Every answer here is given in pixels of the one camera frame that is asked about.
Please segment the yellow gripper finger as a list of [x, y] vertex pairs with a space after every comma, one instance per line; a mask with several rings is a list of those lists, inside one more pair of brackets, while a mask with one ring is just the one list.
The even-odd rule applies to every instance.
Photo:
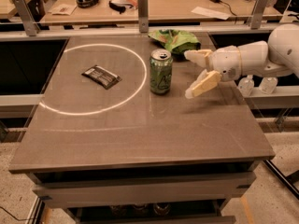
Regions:
[[185, 91], [185, 97], [192, 99], [207, 91], [214, 89], [221, 82], [221, 74], [218, 71], [204, 70], [193, 84]]
[[184, 57], [202, 68], [207, 68], [208, 57], [211, 53], [211, 49], [186, 50], [184, 52]]

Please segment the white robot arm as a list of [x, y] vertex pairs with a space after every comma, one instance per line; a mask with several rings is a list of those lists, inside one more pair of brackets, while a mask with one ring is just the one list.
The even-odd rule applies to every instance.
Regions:
[[299, 24], [282, 24], [272, 31], [268, 41], [242, 46], [187, 50], [187, 60], [203, 68], [199, 77], [185, 91], [192, 99], [214, 89], [220, 82], [238, 80], [242, 76], [299, 77]]

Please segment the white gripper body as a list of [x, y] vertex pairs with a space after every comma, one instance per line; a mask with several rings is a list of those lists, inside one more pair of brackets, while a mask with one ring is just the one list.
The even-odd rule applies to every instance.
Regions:
[[241, 56], [236, 46], [215, 50], [209, 56], [209, 66], [221, 74], [222, 81], [237, 80], [241, 75]]

